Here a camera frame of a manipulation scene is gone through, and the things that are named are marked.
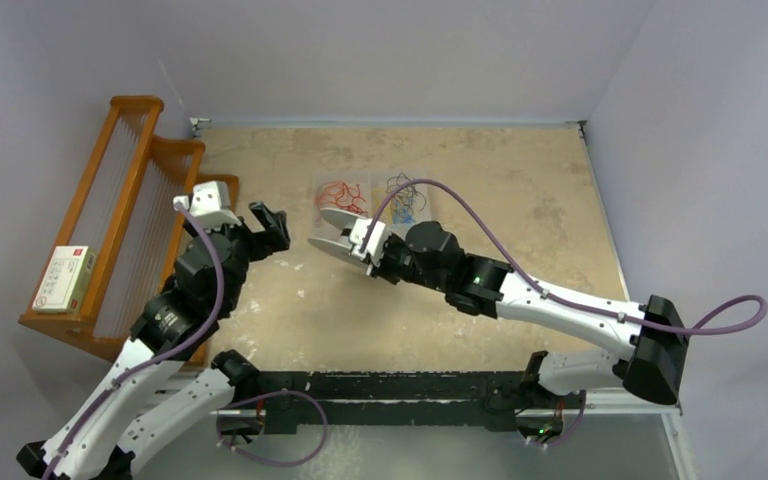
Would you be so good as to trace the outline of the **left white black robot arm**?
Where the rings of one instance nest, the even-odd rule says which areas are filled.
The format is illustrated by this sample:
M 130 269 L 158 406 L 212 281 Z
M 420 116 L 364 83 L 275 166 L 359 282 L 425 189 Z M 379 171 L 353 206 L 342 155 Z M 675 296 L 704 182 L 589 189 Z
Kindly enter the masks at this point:
M 176 199 L 191 240 L 159 294 L 133 325 L 113 366 L 76 414 L 52 437 L 17 454 L 37 479 L 129 479 L 210 412 L 244 409 L 257 399 L 251 365 L 223 354 L 177 393 L 146 410 L 148 400 L 236 308 L 251 263 L 289 249 L 287 215 L 261 202 L 251 230 L 206 194 Z

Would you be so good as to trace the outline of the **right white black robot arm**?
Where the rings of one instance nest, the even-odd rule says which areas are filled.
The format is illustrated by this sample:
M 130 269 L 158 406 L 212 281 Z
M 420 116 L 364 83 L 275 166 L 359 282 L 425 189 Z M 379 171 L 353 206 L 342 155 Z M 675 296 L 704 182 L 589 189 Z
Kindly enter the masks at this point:
M 603 387 L 623 387 L 660 405 L 679 400 L 689 339 L 678 333 L 683 322 L 664 297 L 639 304 L 527 281 L 509 263 L 466 252 L 436 221 L 400 237 L 382 222 L 360 218 L 342 227 L 340 243 L 371 277 L 438 291 L 468 315 L 533 323 L 592 344 L 590 351 L 533 354 L 521 381 L 533 406 Z

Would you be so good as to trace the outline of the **grey cable spool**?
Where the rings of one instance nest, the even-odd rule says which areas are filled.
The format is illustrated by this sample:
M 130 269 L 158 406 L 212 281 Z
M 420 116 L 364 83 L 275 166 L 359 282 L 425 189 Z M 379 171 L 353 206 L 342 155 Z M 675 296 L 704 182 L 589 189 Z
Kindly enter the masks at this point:
M 364 271 L 349 258 L 349 240 L 341 239 L 340 232 L 343 228 L 351 228 L 356 219 L 366 216 L 337 207 L 323 207 L 319 214 L 325 232 L 310 237 L 308 243 L 319 251 Z

